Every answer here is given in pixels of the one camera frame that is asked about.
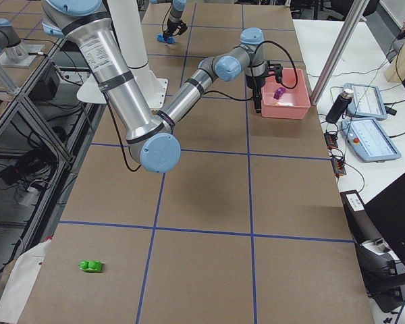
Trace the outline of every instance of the metal frame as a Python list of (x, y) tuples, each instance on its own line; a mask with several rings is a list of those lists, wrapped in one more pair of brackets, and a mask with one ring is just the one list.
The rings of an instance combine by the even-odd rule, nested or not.
[[(51, 47), (49, 51), (50, 57), (58, 52), (62, 43), (63, 40), (57, 41), (56, 44)], [(81, 139), (81, 134), (85, 130), (93, 133), (93, 130), (90, 131), (90, 128), (87, 126), (87, 123), (91, 126), (91, 121), (87, 114), (89, 114), (91, 118), (100, 119), (103, 112), (101, 109), (102, 106), (87, 105), (84, 108), (85, 112), (77, 120), (78, 124), (74, 129), (74, 133), (66, 144), (62, 143), (36, 105), (28, 98), (28, 94), (36, 85), (37, 80), (50, 64), (50, 61), (44, 58), (21, 87), (15, 84), (0, 65), (0, 83), (2, 83), (8, 94), (14, 96), (0, 117), (0, 136), (6, 127), (10, 125), (10, 121), (15, 115), (19, 114), (26, 124), (39, 134), (47, 147), (57, 155), (57, 169), (50, 179), (48, 188), (37, 198), (36, 208), (33, 210), (29, 222), (26, 225), (9, 221), (0, 222), (1, 227), (24, 228), (21, 235), (23, 249), (18, 251), (16, 257), (34, 244), (34, 240), (39, 236), (39, 231), (44, 232), (40, 226), (43, 221), (45, 222), (45, 213), (49, 213), (51, 209), (55, 210), (51, 207), (51, 203), (57, 193), (57, 184), (62, 182), (63, 176), (67, 175), (66, 171), (72, 167), (72, 163), (75, 160), (74, 151), (78, 149), (78, 145), (88, 143), (86, 137)], [(17, 152), (10, 152), (10, 155), (17, 156), (18, 154)]]
[(352, 33), (356, 29), (358, 22), (360, 21), (363, 13), (365, 12), (366, 6), (369, 3), (369, 0), (354, 0), (351, 10), (346, 16), (344, 25), (340, 30), (339, 35), (335, 41), (333, 49), (331, 50), (327, 62), (324, 65), (323, 70), (321, 71), (321, 76), (318, 78), (317, 83), (313, 89), (312, 95), (310, 96), (310, 102), (312, 105), (316, 105), (323, 94), (327, 83), (331, 75), (333, 74), (338, 61), (348, 41), (350, 40)]

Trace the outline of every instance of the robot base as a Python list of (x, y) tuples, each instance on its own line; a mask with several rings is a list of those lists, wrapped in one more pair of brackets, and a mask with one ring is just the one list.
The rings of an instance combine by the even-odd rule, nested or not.
[[(143, 92), (144, 98), (146, 99), (148, 106), (152, 110), (158, 110), (162, 108), (163, 103), (165, 102), (168, 87), (168, 79), (155, 78), (155, 80), (159, 84), (156, 92)], [(99, 91), (93, 75), (91, 75), (88, 80), (82, 85), (77, 93), (77, 98), (78, 100), (85, 103), (97, 103), (103, 105), (106, 103), (105, 97), (102, 95), (101, 91)]]
[[(42, 51), (44, 45), (25, 44), (26, 50), (29, 53)], [(27, 58), (19, 62), (14, 62), (9, 59), (6, 52), (0, 55), (0, 64), (6, 68), (28, 68), (30, 64), (37, 58), (37, 55), (29, 55)]]

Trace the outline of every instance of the white table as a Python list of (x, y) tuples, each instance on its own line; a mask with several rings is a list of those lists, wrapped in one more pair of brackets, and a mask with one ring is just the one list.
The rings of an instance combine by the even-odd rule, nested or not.
[[(318, 80), (317, 77), (312, 76), (320, 75), (342, 24), (342, 22), (294, 20), (298, 41), (302, 49), (312, 88)], [(385, 55), (371, 34), (371, 31), (364, 22), (361, 22), (356, 27), (333, 75), (344, 72), (367, 72), (378, 68), (384, 60)], [(378, 86), (381, 90), (395, 86), (396, 83), (389, 83), (384, 78), (384, 71), (387, 67), (388, 63), (378, 73), (371, 72), (365, 75), (344, 74), (332, 77), (318, 102), (319, 113), (327, 114), (331, 108), (330, 87), (332, 86), (343, 86), (347, 82), (359, 84), (371, 83)], [(341, 89), (333, 88), (333, 97), (336, 98), (340, 91)], [(391, 90), (383, 91), (382, 97), (385, 103), (403, 100), (405, 99), (405, 89), (403, 86), (397, 86)], [(405, 102), (395, 105), (394, 109), (398, 110), (396, 116), (389, 115), (386, 120), (380, 122), (389, 136), (405, 131)], [(364, 176), (365, 186), (360, 196), (365, 203), (405, 172), (405, 135), (394, 138), (393, 142), (402, 154), (400, 159), (384, 163), (363, 163), (356, 157), (349, 146), (346, 147), (344, 136), (340, 136), (338, 140), (340, 149), (346, 153), (346, 162), (357, 168)], [(362, 179), (359, 174), (348, 166), (346, 167), (346, 171), (348, 174), (339, 179), (339, 191), (360, 190)], [(386, 317), (393, 317), (392, 323), (394, 323), (395, 315), (382, 313), (373, 300), (371, 300), (371, 306), (375, 323), (382, 323)], [(405, 324), (405, 309), (399, 324)]]

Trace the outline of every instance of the label sticker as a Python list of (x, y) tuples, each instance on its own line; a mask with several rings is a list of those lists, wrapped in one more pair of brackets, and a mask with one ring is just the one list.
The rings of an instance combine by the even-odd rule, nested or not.
[(350, 202), (353, 211), (363, 211), (365, 207), (356, 194), (347, 194), (346, 198)]
[(103, 46), (99, 38), (91, 39), (83, 44), (80, 49), (93, 72), (98, 72), (113, 64), (113, 60), (109, 57), (105, 46)]

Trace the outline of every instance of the black chair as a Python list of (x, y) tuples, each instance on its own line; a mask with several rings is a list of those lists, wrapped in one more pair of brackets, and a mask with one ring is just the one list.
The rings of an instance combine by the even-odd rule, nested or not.
[[(354, 0), (331, 0), (331, 9), (341, 14), (343, 16), (342, 20), (345, 20), (353, 2)], [(378, 3), (379, 0), (370, 0), (364, 10), (363, 16), (366, 17), (373, 14), (377, 10)]]

